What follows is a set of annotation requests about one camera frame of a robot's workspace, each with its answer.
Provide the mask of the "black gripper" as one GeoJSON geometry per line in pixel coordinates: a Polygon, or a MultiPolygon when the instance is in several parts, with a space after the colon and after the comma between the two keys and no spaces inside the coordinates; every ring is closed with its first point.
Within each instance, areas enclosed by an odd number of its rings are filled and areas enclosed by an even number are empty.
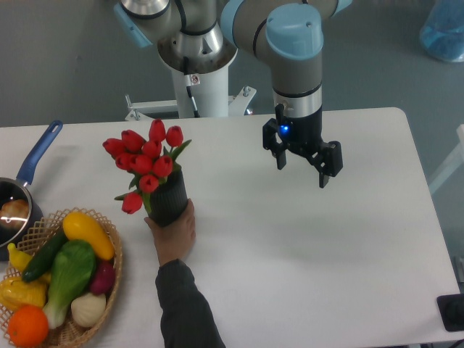
{"type": "Polygon", "coordinates": [[[286,145],[309,144],[316,150],[309,156],[308,162],[319,173],[318,185],[323,189],[330,178],[334,178],[343,168],[341,143],[339,141],[322,141],[322,107],[305,117],[287,117],[285,107],[275,107],[275,119],[271,118],[262,127],[262,146],[271,151],[279,170],[286,165],[286,145]]]}

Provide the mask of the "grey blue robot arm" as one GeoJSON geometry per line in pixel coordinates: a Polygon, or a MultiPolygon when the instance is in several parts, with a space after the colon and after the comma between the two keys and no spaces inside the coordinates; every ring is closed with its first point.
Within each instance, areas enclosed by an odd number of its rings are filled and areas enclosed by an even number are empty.
{"type": "Polygon", "coordinates": [[[139,46],[155,45],[170,69],[182,118],[226,117],[228,68],[238,51],[270,69],[275,116],[262,144],[278,168],[305,158],[324,187],[343,167],[341,144],[322,138],[322,22],[347,1],[117,1],[139,46]]]}

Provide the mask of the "dark grey sleeved forearm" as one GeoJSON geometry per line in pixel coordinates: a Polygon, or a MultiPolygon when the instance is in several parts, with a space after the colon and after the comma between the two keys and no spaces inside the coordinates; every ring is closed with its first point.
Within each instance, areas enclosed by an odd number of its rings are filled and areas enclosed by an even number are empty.
{"type": "Polygon", "coordinates": [[[166,347],[224,347],[209,302],[191,269],[181,260],[159,268],[155,279],[162,309],[160,329],[166,347]]]}

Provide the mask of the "person's hand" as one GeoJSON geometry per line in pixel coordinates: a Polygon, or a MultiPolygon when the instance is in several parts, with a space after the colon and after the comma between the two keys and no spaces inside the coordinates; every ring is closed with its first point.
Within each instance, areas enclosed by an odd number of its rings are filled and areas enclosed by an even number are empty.
{"type": "Polygon", "coordinates": [[[196,240],[194,204],[190,199],[173,223],[160,227],[149,217],[145,217],[144,222],[152,232],[160,267],[175,260],[184,260],[189,255],[196,240]]]}

